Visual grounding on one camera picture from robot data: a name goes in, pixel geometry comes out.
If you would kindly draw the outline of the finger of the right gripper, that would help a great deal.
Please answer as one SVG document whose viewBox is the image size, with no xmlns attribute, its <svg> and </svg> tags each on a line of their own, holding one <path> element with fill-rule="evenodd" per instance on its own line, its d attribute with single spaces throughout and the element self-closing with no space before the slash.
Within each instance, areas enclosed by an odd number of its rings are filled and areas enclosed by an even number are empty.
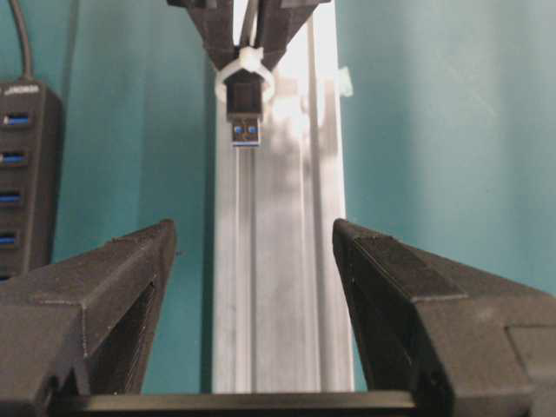
<svg viewBox="0 0 556 417">
<path fill-rule="evenodd" d="M 235 60 L 233 1 L 168 0 L 167 4 L 188 12 L 201 36 L 203 48 L 217 69 L 222 70 Z"/>
<path fill-rule="evenodd" d="M 274 68 L 287 51 L 288 44 L 314 10 L 327 0 L 259 2 L 255 47 L 263 48 L 262 63 Z"/>
</svg>

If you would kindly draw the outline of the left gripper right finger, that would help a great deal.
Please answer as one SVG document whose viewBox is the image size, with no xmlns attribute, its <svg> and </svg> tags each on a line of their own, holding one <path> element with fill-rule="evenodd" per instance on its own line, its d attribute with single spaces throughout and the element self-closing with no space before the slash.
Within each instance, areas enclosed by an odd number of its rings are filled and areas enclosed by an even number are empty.
<svg viewBox="0 0 556 417">
<path fill-rule="evenodd" d="M 338 219 L 334 258 L 367 386 L 430 416 L 552 416 L 552 295 Z"/>
</svg>

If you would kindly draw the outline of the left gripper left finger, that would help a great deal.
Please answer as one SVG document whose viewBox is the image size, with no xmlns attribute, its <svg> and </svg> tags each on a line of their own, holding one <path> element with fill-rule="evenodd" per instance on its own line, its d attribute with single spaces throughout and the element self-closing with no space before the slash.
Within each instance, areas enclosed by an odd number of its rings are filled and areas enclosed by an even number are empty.
<svg viewBox="0 0 556 417">
<path fill-rule="evenodd" d="M 175 259 L 171 220 L 1 286 L 1 413 L 59 394 L 138 394 Z"/>
</svg>

